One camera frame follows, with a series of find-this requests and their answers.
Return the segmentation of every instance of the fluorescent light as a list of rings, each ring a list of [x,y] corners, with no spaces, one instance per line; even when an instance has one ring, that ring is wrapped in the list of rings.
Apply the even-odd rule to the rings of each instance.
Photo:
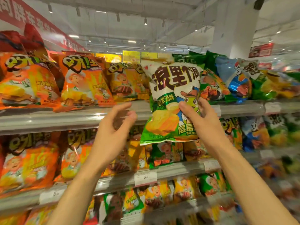
[[[48,10],[49,10],[50,13],[53,13],[52,6],[50,4],[48,5]]]
[[[76,8],[76,12],[77,12],[77,16],[81,16],[81,14],[80,14],[80,10],[79,10],[79,8],[78,8],[78,7]]]

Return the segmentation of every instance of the price label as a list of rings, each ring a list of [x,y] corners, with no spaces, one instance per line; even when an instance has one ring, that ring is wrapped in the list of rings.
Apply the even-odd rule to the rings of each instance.
[[[39,202],[41,205],[58,202],[64,191],[65,189],[44,191],[40,194]]]
[[[278,114],[281,111],[281,105],[279,102],[267,102],[265,104],[266,114]]]
[[[285,181],[285,180],[280,181],[278,184],[282,190],[289,190],[289,189],[293,188],[291,183],[289,183],[288,181]]]
[[[217,113],[218,117],[221,117],[221,108],[220,108],[220,105],[213,105],[212,107],[214,108],[214,110]]]
[[[221,166],[217,160],[206,160],[203,162],[203,164],[205,167],[205,172],[207,173],[221,169]]]
[[[261,150],[260,156],[262,159],[275,158],[274,152],[272,150]]]
[[[144,173],[139,173],[134,175],[134,185],[141,186],[149,183],[157,182],[156,171],[148,171]]]

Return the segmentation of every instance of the forearm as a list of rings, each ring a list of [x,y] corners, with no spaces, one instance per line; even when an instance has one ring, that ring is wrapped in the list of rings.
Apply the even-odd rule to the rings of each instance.
[[[249,224],[298,224],[240,152],[229,144],[223,147],[217,159]]]
[[[101,162],[101,170],[105,169],[106,162]],[[47,225],[82,225],[87,213],[88,206],[92,200],[92,195],[100,177],[95,169],[95,164],[87,161],[67,187],[57,208],[52,213]]]

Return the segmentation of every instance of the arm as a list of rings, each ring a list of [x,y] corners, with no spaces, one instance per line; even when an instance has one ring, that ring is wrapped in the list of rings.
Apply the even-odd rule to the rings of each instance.
[[[136,113],[129,111],[121,127],[117,131],[114,130],[113,122],[118,112],[130,106],[131,103],[114,106],[100,122],[86,162],[64,192],[47,225],[82,225],[102,171],[122,151],[129,130],[137,119]]]
[[[232,146],[214,109],[203,98],[199,102],[201,116],[185,102],[180,102],[179,108],[193,122],[209,154],[219,161],[249,224],[299,224],[254,168]]]

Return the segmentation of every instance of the right hand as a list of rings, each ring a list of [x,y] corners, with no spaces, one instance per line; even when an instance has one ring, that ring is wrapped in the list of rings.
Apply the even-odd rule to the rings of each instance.
[[[217,151],[222,148],[232,147],[229,139],[225,136],[224,129],[212,106],[204,98],[199,98],[198,103],[201,116],[185,102],[179,103],[179,108],[192,121],[197,135],[204,143],[208,153],[217,159]]]

